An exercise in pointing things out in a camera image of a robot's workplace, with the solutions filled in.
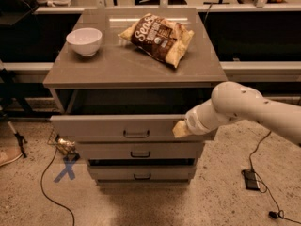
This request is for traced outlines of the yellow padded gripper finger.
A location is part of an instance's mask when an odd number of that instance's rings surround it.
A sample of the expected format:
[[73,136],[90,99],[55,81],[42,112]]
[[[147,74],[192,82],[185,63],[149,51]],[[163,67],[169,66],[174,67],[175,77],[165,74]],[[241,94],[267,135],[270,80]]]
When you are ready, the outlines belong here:
[[175,138],[187,137],[191,135],[186,121],[178,121],[172,129]]

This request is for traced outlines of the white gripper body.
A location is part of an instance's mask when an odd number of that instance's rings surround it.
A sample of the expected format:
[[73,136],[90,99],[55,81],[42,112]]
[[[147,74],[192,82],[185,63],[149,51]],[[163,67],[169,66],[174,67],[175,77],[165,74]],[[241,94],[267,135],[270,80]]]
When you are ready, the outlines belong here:
[[205,135],[219,126],[230,124],[233,118],[214,109],[212,100],[196,105],[185,114],[185,122],[193,135]]

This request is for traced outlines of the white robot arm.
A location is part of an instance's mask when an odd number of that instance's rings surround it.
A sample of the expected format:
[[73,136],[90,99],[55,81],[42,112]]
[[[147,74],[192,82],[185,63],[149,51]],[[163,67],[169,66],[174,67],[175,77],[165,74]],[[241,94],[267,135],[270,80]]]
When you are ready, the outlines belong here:
[[175,138],[205,135],[221,125],[254,121],[301,145],[301,107],[264,98],[257,90],[235,82],[217,85],[206,102],[196,105],[172,129]]

